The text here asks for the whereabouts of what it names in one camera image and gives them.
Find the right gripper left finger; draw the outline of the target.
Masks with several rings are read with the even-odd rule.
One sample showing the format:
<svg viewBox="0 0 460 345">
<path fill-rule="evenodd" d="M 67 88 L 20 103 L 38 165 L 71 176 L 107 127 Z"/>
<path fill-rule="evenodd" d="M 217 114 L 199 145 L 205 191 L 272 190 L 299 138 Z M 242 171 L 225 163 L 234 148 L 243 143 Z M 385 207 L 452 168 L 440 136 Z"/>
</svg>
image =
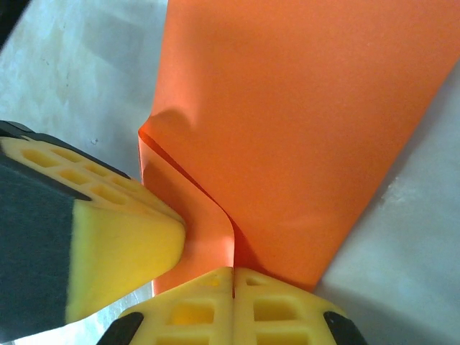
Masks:
<svg viewBox="0 0 460 345">
<path fill-rule="evenodd" d="M 233 269 L 222 267 L 126 309 L 99 344 L 232 344 Z"/>
</svg>

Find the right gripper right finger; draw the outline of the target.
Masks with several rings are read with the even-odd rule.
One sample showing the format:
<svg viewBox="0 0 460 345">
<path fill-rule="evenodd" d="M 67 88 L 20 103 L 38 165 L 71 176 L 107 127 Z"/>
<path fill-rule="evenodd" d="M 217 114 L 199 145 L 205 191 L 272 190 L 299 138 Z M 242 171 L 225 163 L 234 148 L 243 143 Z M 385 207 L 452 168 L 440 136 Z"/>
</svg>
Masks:
<svg viewBox="0 0 460 345">
<path fill-rule="evenodd" d="M 234 344 L 366 344 L 337 305 L 247 268 L 234 270 Z"/>
</svg>

